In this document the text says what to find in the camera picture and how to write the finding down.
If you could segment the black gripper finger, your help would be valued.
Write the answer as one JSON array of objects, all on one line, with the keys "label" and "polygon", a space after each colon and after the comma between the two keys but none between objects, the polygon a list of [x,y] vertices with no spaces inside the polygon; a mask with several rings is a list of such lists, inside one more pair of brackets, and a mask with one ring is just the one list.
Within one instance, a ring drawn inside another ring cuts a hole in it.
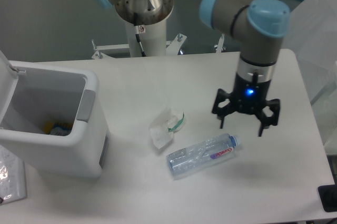
[{"label": "black gripper finger", "polygon": [[260,121],[260,127],[258,131],[258,137],[262,136],[265,129],[268,129],[271,125],[277,126],[280,114],[280,100],[272,99],[265,100],[257,107],[255,113],[256,118]]},{"label": "black gripper finger", "polygon": [[220,120],[220,129],[223,128],[224,120],[227,115],[234,113],[235,107],[231,103],[231,93],[225,92],[223,89],[218,89],[215,101],[212,108],[212,113],[217,115]]}]

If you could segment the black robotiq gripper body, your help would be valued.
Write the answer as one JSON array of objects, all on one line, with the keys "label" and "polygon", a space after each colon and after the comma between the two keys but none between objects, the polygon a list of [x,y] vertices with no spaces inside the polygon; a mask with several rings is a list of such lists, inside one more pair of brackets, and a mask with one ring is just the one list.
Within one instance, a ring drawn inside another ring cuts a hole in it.
[{"label": "black robotiq gripper body", "polygon": [[256,65],[239,58],[230,96],[231,105],[236,111],[263,115],[263,109],[269,107],[272,112],[278,112],[278,99],[266,99],[275,67],[275,63]]}]

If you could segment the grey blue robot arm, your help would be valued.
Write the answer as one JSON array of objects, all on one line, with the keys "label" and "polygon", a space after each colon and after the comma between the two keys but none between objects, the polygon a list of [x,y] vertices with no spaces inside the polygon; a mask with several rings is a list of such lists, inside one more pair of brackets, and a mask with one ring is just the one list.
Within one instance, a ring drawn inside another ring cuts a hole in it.
[{"label": "grey blue robot arm", "polygon": [[[132,57],[166,53],[166,19],[173,0],[96,0],[103,8],[114,7],[126,23]],[[201,21],[239,41],[240,59],[233,91],[217,92],[212,113],[219,120],[234,112],[254,115],[261,129],[276,126],[280,100],[267,100],[290,10],[282,0],[202,0]]]}]

